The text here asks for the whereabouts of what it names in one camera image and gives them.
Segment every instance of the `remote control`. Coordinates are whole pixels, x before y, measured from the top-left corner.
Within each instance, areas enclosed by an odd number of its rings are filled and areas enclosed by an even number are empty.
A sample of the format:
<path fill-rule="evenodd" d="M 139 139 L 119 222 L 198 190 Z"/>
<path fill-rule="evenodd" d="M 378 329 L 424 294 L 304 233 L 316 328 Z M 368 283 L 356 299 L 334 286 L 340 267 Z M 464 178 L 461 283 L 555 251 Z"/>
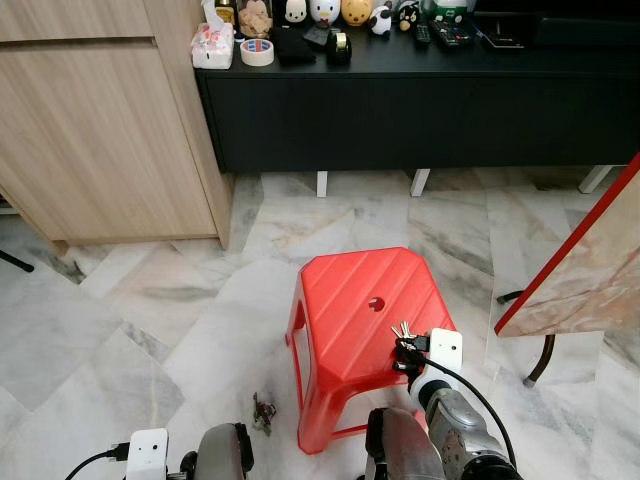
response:
<path fill-rule="evenodd" d="M 455 48 L 473 45 L 473 37 L 459 25 L 430 20 L 429 26 L 436 35 L 436 38 L 438 38 L 445 47 Z"/>
<path fill-rule="evenodd" d="M 431 43 L 429 27 L 426 25 L 416 25 L 415 31 L 416 47 L 427 47 Z"/>

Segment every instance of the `toy figurine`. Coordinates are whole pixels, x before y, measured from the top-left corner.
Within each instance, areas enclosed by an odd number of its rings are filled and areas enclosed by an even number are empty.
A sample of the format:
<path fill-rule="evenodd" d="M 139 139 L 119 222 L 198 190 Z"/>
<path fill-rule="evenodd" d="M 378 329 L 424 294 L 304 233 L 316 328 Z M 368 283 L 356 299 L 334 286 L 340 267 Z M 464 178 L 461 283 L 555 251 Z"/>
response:
<path fill-rule="evenodd" d="M 340 0 L 309 0 L 309 10 L 317 25 L 328 27 L 340 14 Z"/>
<path fill-rule="evenodd" d="M 374 35 L 389 38 L 391 35 L 391 2 L 387 0 L 384 5 L 376 7 L 369 17 L 369 28 Z"/>
<path fill-rule="evenodd" d="M 403 32 L 412 29 L 420 20 L 420 7 L 416 0 L 407 0 L 398 9 L 398 27 Z"/>
<path fill-rule="evenodd" d="M 342 18 L 352 27 L 358 27 L 367 21 L 373 10 L 373 0 L 343 0 Z"/>
<path fill-rule="evenodd" d="M 300 23 L 307 18 L 307 3 L 305 0 L 287 0 L 284 19 L 289 23 Z"/>

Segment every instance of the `black stand leg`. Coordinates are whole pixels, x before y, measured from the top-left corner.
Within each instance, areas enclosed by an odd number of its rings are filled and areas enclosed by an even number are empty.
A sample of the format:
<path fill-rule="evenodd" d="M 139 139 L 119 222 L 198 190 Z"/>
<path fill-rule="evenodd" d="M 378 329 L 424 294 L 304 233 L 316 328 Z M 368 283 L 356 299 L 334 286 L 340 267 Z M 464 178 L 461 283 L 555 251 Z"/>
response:
<path fill-rule="evenodd" d="M 507 293 L 506 295 L 500 295 L 498 298 L 496 298 L 496 301 L 500 305 L 504 305 L 505 303 L 518 298 L 520 295 L 522 295 L 522 292 L 524 292 L 524 290 L 516 290 L 515 292 Z"/>
<path fill-rule="evenodd" d="M 547 368 L 547 365 L 549 365 L 549 360 L 551 360 L 551 354 L 553 353 L 553 344 L 555 343 L 555 341 L 555 335 L 547 335 L 546 337 L 544 337 L 544 347 L 542 347 L 542 355 L 540 355 L 540 360 L 538 360 L 538 363 L 533 368 L 529 376 L 522 381 L 525 387 L 533 388 L 538 381 L 538 378 L 540 378 L 540 375 L 542 375 L 542 372 L 544 372 L 544 369 Z"/>
<path fill-rule="evenodd" d="M 9 255 L 8 253 L 0 250 L 0 260 L 4 260 L 5 262 L 9 262 L 12 265 L 15 265 L 18 268 L 21 268 L 25 272 L 33 272 L 33 265 L 29 265 L 28 263 L 24 263 L 22 260 L 18 260 L 16 257 Z"/>

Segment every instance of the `cabinet door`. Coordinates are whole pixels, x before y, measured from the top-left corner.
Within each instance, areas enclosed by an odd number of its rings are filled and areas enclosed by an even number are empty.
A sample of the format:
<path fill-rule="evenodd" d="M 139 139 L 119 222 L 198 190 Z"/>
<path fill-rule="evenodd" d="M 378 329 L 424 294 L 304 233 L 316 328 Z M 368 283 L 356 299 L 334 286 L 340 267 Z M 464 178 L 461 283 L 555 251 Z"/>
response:
<path fill-rule="evenodd" d="M 0 184 L 51 240 L 211 235 L 157 50 L 0 49 Z"/>

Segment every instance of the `tissue box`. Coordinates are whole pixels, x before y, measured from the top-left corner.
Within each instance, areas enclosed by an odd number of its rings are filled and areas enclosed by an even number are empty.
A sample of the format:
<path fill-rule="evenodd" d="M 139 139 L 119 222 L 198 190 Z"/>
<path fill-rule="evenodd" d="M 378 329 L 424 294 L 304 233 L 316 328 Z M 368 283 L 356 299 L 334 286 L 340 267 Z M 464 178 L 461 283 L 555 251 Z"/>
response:
<path fill-rule="evenodd" d="M 191 41 L 191 57 L 196 68 L 225 70 L 233 59 L 233 27 L 223 24 L 220 30 L 213 30 L 202 23 Z"/>

